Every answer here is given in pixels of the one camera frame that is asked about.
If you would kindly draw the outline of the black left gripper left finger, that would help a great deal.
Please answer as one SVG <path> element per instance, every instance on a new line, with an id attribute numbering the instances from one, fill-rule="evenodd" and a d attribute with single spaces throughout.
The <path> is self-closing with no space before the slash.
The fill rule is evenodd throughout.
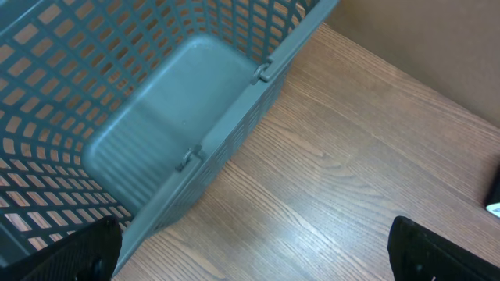
<path id="1" fill-rule="evenodd" d="M 113 277 L 122 247 L 116 217 L 106 216 L 11 265 L 2 280 L 96 280 Z"/>

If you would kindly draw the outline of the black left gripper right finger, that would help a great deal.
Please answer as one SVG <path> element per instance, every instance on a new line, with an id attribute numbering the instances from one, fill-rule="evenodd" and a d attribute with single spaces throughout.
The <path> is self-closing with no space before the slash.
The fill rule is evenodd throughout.
<path id="1" fill-rule="evenodd" d="M 406 218 L 395 217 L 387 251 L 395 281 L 499 281 L 499 267 Z"/>

